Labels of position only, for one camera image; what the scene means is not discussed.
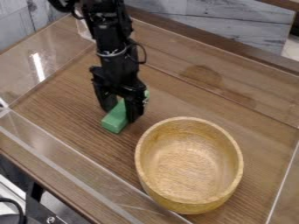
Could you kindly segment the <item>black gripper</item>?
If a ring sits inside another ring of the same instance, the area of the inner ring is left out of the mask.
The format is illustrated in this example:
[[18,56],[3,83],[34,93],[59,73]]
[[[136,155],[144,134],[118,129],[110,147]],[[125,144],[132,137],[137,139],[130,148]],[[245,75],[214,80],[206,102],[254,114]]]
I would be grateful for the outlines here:
[[117,105],[117,96],[125,98],[125,117],[133,123],[144,114],[146,90],[145,84],[138,79],[138,60],[136,49],[114,49],[97,51],[100,65],[92,66],[92,84],[98,105],[108,112]]

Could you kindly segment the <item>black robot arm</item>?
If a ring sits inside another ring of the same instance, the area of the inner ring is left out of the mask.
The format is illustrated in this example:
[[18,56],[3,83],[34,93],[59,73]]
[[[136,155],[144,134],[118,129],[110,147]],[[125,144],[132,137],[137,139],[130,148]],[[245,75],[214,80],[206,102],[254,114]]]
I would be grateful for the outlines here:
[[100,107],[109,112],[124,99],[125,119],[133,123],[145,112],[145,84],[137,77],[138,43],[130,38],[132,19],[124,0],[47,0],[59,12],[84,20],[96,41],[98,66],[92,66],[92,84]]

